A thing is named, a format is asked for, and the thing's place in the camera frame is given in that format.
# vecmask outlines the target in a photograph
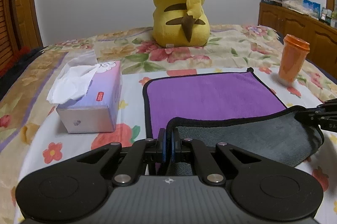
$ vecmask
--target brown stripe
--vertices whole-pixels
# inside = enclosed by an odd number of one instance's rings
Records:
[[[8,52],[11,52],[12,49],[10,47],[6,47],[5,50],[2,50],[0,52],[0,58],[2,58],[4,55],[6,55]]]
[[[181,21],[183,20],[182,17],[178,17],[176,19],[170,20],[166,23],[166,25],[179,25],[181,24]]]
[[[12,55],[10,55],[8,59],[6,59],[2,64],[0,64],[0,70],[2,70],[6,66],[6,64],[11,60],[11,56]]]
[[[200,19],[197,19],[194,24],[205,25],[206,23]]]
[[[5,36],[4,38],[0,39],[0,45],[8,41],[8,36]]]
[[[4,38],[5,36],[7,36],[7,31],[4,31],[0,34],[0,38]]]
[[[178,17],[176,19],[168,21],[166,25],[179,25],[181,24],[182,20],[182,17]],[[205,25],[206,23],[203,20],[197,19],[194,24]]]
[[[167,7],[164,12],[175,11],[175,10],[187,10],[186,3],[177,3]]]
[[[10,47],[10,46],[11,46],[11,45],[10,45],[9,42],[5,42],[4,44],[0,45],[0,52],[1,52],[2,50],[5,50],[6,47]]]
[[[0,28],[0,34],[3,33],[4,31],[6,31],[6,27],[5,26],[3,26],[3,27]]]

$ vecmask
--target stuffed toy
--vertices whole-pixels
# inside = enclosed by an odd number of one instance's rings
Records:
[[[204,0],[153,0],[153,37],[166,48],[203,46],[210,26],[203,12]]]

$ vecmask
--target box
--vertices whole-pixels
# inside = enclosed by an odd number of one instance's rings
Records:
[[[122,79],[119,61],[99,63],[87,93],[56,108],[68,133],[113,132]]]

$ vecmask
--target cabinet door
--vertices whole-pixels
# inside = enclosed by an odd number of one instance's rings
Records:
[[[330,75],[337,77],[337,35],[318,25],[314,27],[315,42],[311,60]]]
[[[270,4],[261,3],[260,4],[260,14],[258,18],[258,24],[263,26],[268,26],[276,31],[280,29],[280,12],[274,6]]]
[[[307,40],[308,20],[302,18],[301,14],[291,14],[283,12],[281,17],[281,33],[285,36],[287,34]]]

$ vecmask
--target orange cup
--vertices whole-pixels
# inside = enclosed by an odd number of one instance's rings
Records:
[[[278,71],[282,84],[290,86],[294,82],[309,52],[309,43],[293,35],[285,36],[281,65]]]

